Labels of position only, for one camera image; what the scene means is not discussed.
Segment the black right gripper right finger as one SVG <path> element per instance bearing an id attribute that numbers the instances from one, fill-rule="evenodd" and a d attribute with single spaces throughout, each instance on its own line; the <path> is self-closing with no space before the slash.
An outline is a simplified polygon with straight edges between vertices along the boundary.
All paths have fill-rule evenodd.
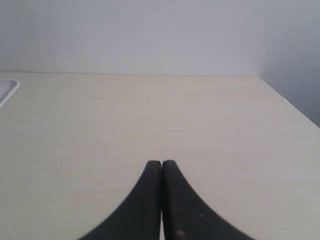
<path id="1" fill-rule="evenodd" d="M 166 240 L 251 240 L 213 211 L 188 183 L 177 163 L 162 163 L 162 222 Z"/>

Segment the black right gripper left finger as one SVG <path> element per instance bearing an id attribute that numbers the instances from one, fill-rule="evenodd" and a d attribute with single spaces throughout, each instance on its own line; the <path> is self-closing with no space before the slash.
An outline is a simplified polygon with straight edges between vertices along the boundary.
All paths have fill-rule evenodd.
<path id="1" fill-rule="evenodd" d="M 124 201 L 82 240 L 158 240 L 161 226 L 160 161 L 150 160 Z"/>

